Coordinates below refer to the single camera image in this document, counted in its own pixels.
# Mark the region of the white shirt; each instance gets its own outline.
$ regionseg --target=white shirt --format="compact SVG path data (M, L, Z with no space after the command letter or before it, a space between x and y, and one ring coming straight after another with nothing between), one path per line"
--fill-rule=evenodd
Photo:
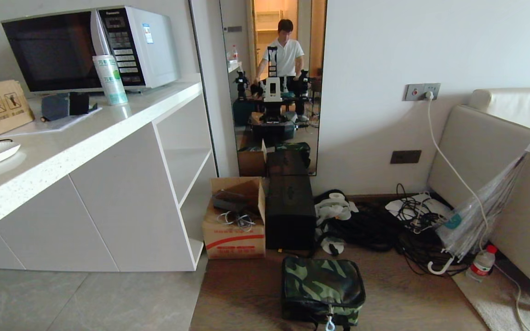
M277 76L295 76L296 58L304 55L304 51L298 40L290 39L286 42L286 46L282 46L282 44L279 43L279 40L275 38L269 46L277 46ZM263 59L265 61L269 59L269 51L265 50L265 52L263 52ZM275 56L271 59L271 65L275 65L274 59Z

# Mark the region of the microwave handle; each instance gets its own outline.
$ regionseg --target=microwave handle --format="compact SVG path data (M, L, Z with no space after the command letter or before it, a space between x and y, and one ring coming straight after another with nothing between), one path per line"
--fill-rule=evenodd
M97 9L91 11L91 41L96 55L111 55L105 30Z

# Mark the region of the countertop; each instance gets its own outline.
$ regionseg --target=countertop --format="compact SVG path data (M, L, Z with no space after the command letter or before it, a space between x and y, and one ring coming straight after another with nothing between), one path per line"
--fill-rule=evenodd
M236 69L239 69L242 67L242 62L238 61L236 63L229 63L229 74L233 71L236 71Z
M201 94L202 84L194 78L128 94L129 102L123 105L110 106L105 97L96 96L90 103L103 109L64 131L13 137L22 146L0 162L0 219L142 126ZM30 100L31 105L39 103Z

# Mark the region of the microwave window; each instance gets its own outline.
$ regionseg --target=microwave window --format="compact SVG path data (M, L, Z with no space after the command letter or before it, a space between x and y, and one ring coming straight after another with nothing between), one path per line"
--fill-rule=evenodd
M31 91L97 88L91 13L70 13L4 23Z

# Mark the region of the plastic water bottle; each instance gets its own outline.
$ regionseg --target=plastic water bottle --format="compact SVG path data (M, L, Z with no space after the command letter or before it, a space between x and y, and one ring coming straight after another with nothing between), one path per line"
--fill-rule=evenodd
M494 266L497 251L498 249L494 245L488 245L486 249L479 252L472 265L465 271L465 276L481 283Z

